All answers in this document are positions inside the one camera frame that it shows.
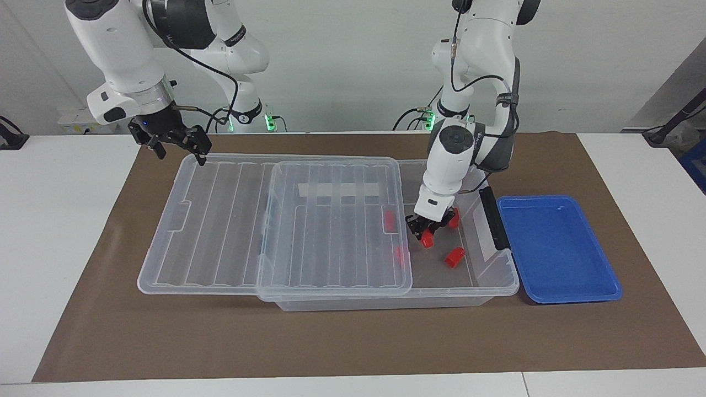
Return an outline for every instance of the blue plastic lid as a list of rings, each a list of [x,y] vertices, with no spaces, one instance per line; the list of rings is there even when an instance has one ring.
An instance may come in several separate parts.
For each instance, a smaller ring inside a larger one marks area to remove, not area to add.
[[[576,200],[514,196],[498,200],[517,271],[537,303],[618,300],[623,289]]]

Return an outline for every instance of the brown table surface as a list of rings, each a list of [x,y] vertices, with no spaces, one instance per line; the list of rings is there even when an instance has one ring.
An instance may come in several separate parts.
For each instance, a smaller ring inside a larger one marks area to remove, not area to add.
[[[425,135],[214,136],[213,153],[426,157]],[[256,297],[143,295],[136,280],[182,155],[142,149],[34,381],[706,367],[576,135],[520,134],[497,197],[567,194],[623,286],[617,302],[284,313]]]

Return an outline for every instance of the blue crate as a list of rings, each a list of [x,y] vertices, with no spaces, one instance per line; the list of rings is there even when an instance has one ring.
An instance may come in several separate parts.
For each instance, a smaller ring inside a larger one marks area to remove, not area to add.
[[[699,188],[706,193],[706,139],[681,156],[679,163]]]

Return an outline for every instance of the green light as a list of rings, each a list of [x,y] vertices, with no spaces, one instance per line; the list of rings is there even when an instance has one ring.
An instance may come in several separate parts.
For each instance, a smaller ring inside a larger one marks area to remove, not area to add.
[[[277,130],[277,124],[275,123],[275,120],[272,120],[272,117],[267,114],[265,115],[265,123],[267,124],[268,132]]]
[[[427,131],[431,131],[434,129],[435,123],[436,123],[436,115],[434,113],[430,113],[430,115],[426,118],[426,124],[424,125],[424,128]]]

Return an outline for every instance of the white table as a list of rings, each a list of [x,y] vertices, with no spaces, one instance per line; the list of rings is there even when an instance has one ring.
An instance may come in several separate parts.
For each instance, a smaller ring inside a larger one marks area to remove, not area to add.
[[[702,350],[706,196],[637,135],[580,139]],[[33,384],[137,153],[130,136],[35,136],[0,152],[0,396],[704,396],[706,368]]]

